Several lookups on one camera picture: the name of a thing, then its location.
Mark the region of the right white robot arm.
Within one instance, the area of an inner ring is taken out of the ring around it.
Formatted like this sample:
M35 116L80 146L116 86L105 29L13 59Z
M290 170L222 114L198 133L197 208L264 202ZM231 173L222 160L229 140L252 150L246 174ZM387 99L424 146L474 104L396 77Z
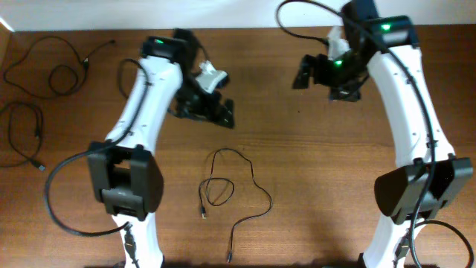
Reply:
M293 86L320 84L332 100L355 102L365 80L375 82L390 122L396 169L375 181L381 214L358 265L402 267L416 254L420 230L434 225L438 211L471 179L472 163L457 157L440 126L411 20L381 17L373 1L350 1L338 15L344 24L324 39L327 52L306 55Z

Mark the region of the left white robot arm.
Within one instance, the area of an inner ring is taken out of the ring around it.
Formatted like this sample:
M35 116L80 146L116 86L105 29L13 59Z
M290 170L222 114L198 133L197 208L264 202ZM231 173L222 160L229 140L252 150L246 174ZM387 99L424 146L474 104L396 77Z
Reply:
M219 89L229 77L210 61L193 72L202 44L192 31L176 28L172 37L148 36L141 48L133 89L123 112L103 142L93 141L87 162L96 200L120 227L125 261L118 267L162 267L155 213L164 178L155 146L170 104L173 115L234 128L234 103Z

